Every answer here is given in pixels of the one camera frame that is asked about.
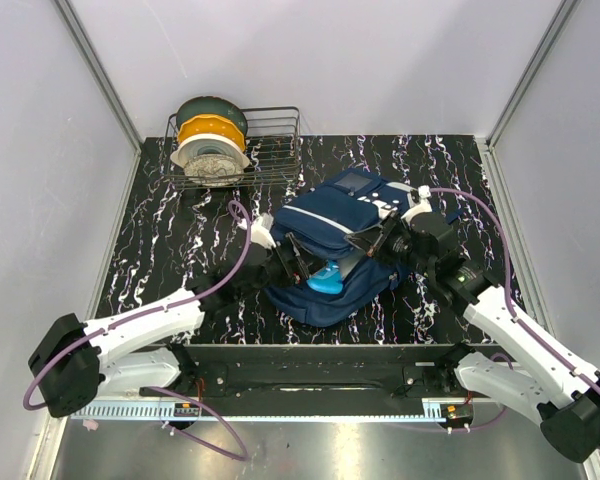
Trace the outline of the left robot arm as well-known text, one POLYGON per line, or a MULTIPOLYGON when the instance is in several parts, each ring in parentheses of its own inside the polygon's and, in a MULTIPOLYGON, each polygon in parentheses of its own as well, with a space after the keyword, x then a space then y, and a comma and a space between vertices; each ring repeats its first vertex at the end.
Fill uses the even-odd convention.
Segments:
POLYGON ((125 313, 81 321, 73 313, 57 318, 28 359, 33 375, 23 406, 47 409, 54 418, 88 405, 113 381, 107 368, 149 344, 198 328, 206 314, 269 286, 306 281, 320 259, 292 234, 265 247, 247 240, 238 257, 147 305, 125 313))

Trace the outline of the navy blue student backpack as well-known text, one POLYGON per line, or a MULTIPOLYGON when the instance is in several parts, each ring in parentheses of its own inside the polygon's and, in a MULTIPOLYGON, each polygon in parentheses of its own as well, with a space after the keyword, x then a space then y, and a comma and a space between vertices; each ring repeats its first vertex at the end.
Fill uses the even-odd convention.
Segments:
POLYGON ((320 259, 314 273, 328 260, 337 261, 343 290, 337 295, 318 293, 307 280, 290 287, 268 287, 265 292, 272 304, 296 321, 326 328, 345 320, 381 292, 395 289, 413 271, 379 262, 377 253, 366 255, 350 245, 345 235, 379 227, 392 211, 397 211, 403 222, 401 217, 409 209, 407 186, 348 169, 282 206, 273 217, 274 240, 280 242, 292 232, 320 259))

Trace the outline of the blue dinosaur pencil case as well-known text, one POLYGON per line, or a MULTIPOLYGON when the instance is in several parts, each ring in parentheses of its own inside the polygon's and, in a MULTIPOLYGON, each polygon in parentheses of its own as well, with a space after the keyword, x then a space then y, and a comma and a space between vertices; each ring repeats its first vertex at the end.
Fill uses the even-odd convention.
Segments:
POLYGON ((343 279, 337 261, 328 260, 325 266, 308 280, 308 286, 322 294, 337 295, 343 290, 343 279))

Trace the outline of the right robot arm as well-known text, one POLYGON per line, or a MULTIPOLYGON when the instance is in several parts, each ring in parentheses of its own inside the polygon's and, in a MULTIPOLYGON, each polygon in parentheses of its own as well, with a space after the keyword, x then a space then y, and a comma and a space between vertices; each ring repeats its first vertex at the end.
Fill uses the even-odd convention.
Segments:
POLYGON ((437 213, 390 214, 347 235, 367 256, 424 276, 438 302, 481 329, 522 367, 499 367, 469 353, 434 371, 446 396, 486 395, 538 425, 563 457, 585 462, 600 449, 600 369, 585 361, 513 304, 489 271, 466 257, 455 230, 437 213))

